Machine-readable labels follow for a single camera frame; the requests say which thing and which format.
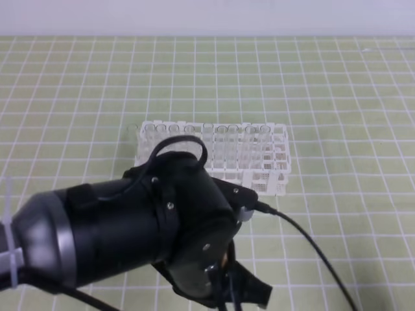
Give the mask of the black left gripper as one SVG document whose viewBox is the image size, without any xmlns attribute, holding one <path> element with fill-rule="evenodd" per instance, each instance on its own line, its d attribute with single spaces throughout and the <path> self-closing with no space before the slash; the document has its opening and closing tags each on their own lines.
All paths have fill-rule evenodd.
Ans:
<svg viewBox="0 0 415 311">
<path fill-rule="evenodd" d="M 235 244 L 230 243 L 238 227 L 226 187 L 196 162 L 191 154 L 163 154 L 157 160 L 157 176 L 173 189 L 179 226 L 167 258 L 153 267 L 182 295 L 207 299 L 212 289 L 205 270 L 218 264 L 227 251 L 226 302 L 235 309 L 243 303 L 266 309 L 271 285 L 236 260 Z"/>
</svg>

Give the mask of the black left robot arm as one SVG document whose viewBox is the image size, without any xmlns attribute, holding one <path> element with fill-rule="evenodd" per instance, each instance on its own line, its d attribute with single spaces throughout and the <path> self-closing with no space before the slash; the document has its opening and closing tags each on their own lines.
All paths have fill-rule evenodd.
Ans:
<svg viewBox="0 0 415 311">
<path fill-rule="evenodd" d="M 174 292 L 209 308 L 266 308 L 272 287 L 235 258 L 234 236 L 258 201 L 168 152 L 121 179 L 32 196 L 13 216 L 17 278 L 52 294 L 153 266 Z"/>
</svg>

